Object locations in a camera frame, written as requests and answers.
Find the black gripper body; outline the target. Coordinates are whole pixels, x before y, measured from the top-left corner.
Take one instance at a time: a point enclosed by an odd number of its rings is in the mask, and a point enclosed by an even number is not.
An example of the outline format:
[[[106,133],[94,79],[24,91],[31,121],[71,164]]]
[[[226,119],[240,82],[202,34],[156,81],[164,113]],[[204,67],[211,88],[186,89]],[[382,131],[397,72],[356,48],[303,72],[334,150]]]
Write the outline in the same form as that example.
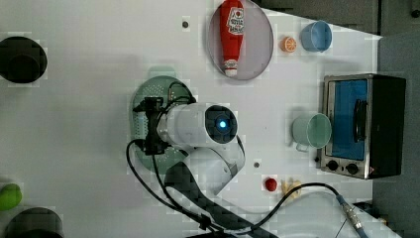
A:
[[[146,97],[133,109],[135,113],[144,112],[148,120],[146,138],[137,139],[135,142],[146,156],[162,155],[168,146],[168,143],[164,142],[158,134],[159,115],[163,111],[162,105],[162,97]]]

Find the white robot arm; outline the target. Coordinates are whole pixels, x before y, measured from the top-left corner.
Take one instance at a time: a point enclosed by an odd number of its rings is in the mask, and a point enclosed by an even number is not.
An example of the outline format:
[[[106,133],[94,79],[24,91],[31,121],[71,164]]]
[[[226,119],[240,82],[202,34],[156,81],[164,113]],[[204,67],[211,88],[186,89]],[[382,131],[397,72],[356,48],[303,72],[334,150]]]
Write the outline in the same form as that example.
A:
[[[230,108],[187,96],[168,101],[149,96],[132,112],[134,121],[147,127],[146,136],[134,144],[151,160],[169,206],[216,237],[276,238],[217,201],[246,161]]]

